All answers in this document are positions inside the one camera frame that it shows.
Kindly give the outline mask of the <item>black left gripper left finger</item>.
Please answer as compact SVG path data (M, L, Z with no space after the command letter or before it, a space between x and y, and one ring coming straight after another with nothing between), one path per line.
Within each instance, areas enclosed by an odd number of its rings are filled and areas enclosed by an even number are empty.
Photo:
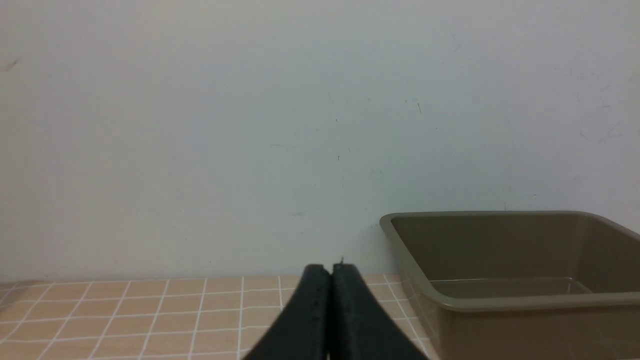
M324 266L306 265L288 303L245 360L326 360L331 294Z

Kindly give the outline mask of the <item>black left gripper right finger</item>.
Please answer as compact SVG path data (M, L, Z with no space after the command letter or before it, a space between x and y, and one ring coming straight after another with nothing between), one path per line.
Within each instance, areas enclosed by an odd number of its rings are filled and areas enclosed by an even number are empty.
M334 264L331 286L330 359L427 359L384 311L354 264Z

